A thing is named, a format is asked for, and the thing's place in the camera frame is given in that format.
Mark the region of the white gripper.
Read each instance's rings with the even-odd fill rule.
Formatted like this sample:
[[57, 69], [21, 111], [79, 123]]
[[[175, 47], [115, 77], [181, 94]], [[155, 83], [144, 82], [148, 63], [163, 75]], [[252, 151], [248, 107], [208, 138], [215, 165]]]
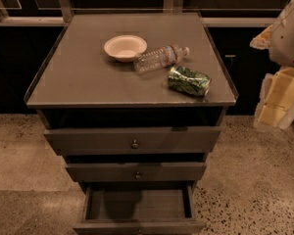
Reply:
[[294, 0], [273, 25], [251, 40], [250, 46], [269, 50], [270, 59], [284, 66], [275, 74], [267, 73], [262, 82], [254, 127], [258, 130], [286, 129], [294, 121]]

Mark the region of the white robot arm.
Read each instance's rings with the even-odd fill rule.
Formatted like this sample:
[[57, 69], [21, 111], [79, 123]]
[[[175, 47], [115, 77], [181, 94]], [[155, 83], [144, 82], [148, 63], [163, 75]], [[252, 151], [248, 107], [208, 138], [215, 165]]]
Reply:
[[286, 129], [294, 121], [294, 0], [250, 46], [268, 49], [269, 58], [280, 65], [279, 71], [267, 73], [262, 82], [254, 127], [262, 131]]

